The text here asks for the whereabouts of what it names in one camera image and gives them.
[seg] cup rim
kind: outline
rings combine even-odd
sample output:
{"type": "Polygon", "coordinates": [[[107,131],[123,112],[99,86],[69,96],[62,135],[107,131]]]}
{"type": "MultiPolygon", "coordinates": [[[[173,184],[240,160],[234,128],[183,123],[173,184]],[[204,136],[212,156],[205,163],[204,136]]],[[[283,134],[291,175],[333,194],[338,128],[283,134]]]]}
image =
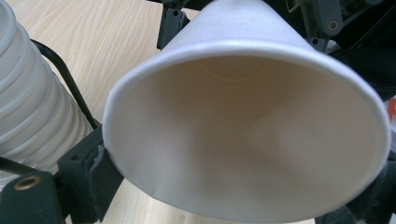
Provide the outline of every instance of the cup rim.
{"type": "Polygon", "coordinates": [[[294,46],[286,46],[283,44],[269,43],[260,40],[251,39],[225,39],[218,41],[206,41],[197,44],[185,45],[178,48],[170,49],[168,51],[160,52],[153,58],[141,63],[136,68],[129,71],[124,77],[122,77],[112,88],[110,94],[108,95],[105,113],[104,113],[104,124],[103,124],[103,137],[105,141],[105,146],[109,152],[109,156],[115,166],[120,170],[120,172],[127,178],[131,183],[137,186],[139,189],[146,192],[151,197],[171,204],[175,207],[187,210],[193,213],[198,213],[205,216],[226,218],[234,221],[268,221],[268,222],[290,222],[295,219],[308,219],[319,214],[325,214],[330,212],[341,205],[344,205],[348,201],[352,200],[354,197],[358,196],[379,174],[381,171],[386,157],[389,151],[389,126],[386,120],[386,113],[379,108],[382,108],[382,102],[378,95],[371,88],[366,88],[367,84],[350,68],[337,62],[335,59],[324,55],[322,53],[303,49],[294,46]],[[326,203],[315,211],[306,211],[306,213],[301,214],[299,217],[278,217],[277,220],[245,220],[245,219],[234,219],[222,216],[216,216],[215,213],[212,214],[202,214],[200,211],[190,209],[189,207],[184,207],[186,204],[175,203],[176,200],[169,200],[163,195],[156,194],[149,191],[149,189],[142,186],[133,175],[133,172],[127,171],[127,165],[119,161],[120,155],[118,152],[123,149],[113,148],[113,138],[112,130],[117,127],[111,125],[111,120],[114,119],[113,111],[117,110],[116,105],[119,104],[123,99],[120,97],[123,92],[131,89],[136,83],[141,79],[157,73],[164,68],[171,67],[179,63],[191,62],[194,60],[199,60],[208,57],[220,57],[220,56],[258,56],[266,57],[269,59],[281,60],[287,63],[294,63],[304,66],[308,69],[321,71],[326,73],[328,76],[335,76],[336,78],[343,79],[346,83],[353,86],[355,90],[358,90],[361,94],[361,98],[370,98],[371,102],[368,103],[369,107],[373,109],[373,117],[378,118],[378,144],[381,148],[375,154],[375,159],[373,164],[370,164],[370,171],[367,170],[365,175],[361,176],[359,183],[356,186],[351,187],[348,192],[343,193],[343,200],[332,201],[326,203]]]}

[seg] wooden table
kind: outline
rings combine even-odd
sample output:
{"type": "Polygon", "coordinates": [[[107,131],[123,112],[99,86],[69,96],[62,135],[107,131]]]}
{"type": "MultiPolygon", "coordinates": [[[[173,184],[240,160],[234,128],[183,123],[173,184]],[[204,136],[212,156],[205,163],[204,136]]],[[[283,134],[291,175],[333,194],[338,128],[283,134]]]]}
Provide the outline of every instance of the wooden table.
{"type": "MultiPolygon", "coordinates": [[[[6,0],[31,38],[69,66],[93,116],[102,120],[111,87],[155,48],[162,6],[145,0],[6,0]]],[[[189,18],[196,12],[188,11],[189,18]]],[[[150,198],[123,181],[104,223],[231,224],[150,198]]],[[[301,222],[315,223],[314,220],[301,222]]]]}

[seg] black cable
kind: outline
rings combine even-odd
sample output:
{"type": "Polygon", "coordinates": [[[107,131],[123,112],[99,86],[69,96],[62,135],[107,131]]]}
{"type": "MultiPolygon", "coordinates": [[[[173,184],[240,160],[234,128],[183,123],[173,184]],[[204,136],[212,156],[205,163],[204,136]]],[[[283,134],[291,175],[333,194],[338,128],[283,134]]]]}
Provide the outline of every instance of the black cable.
{"type": "Polygon", "coordinates": [[[55,65],[56,69],[58,69],[59,73],[64,79],[64,82],[66,83],[67,87],[69,88],[70,92],[75,98],[82,113],[84,113],[85,117],[87,118],[88,122],[91,124],[92,128],[96,129],[98,127],[98,122],[93,118],[90,109],[87,107],[87,104],[84,101],[84,98],[82,98],[81,92],[79,91],[75,80],[70,74],[67,65],[64,63],[64,60],[62,60],[62,58],[55,51],[45,46],[44,44],[35,41],[33,39],[32,42],[38,47],[41,54],[47,59],[49,59],[55,65]]]}
{"type": "Polygon", "coordinates": [[[15,161],[11,161],[3,157],[0,157],[0,170],[4,172],[12,173],[14,175],[25,175],[38,171],[35,168],[23,165],[21,163],[17,163],[15,161]]]}

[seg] brass screw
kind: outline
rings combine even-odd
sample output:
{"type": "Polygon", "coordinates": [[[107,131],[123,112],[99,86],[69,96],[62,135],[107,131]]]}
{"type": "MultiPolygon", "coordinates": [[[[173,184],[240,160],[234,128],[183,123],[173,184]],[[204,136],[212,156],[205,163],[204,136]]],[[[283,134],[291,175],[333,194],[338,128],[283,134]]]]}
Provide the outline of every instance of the brass screw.
{"type": "Polygon", "coordinates": [[[33,175],[28,176],[20,181],[14,186],[15,190],[26,190],[36,186],[38,183],[41,182],[40,176],[33,175]]]}
{"type": "Polygon", "coordinates": [[[335,31],[338,29],[338,21],[330,21],[329,22],[329,30],[335,31]]]}

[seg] paper cup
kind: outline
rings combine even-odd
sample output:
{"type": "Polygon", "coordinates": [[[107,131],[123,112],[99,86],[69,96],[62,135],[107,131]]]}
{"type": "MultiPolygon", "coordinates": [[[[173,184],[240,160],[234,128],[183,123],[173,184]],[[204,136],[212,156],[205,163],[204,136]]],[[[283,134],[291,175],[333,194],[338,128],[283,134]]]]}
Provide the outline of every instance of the paper cup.
{"type": "Polygon", "coordinates": [[[103,137],[120,173],[151,197],[239,222],[331,212],[389,154],[375,91],[262,0],[211,2],[121,78],[103,137]]]}

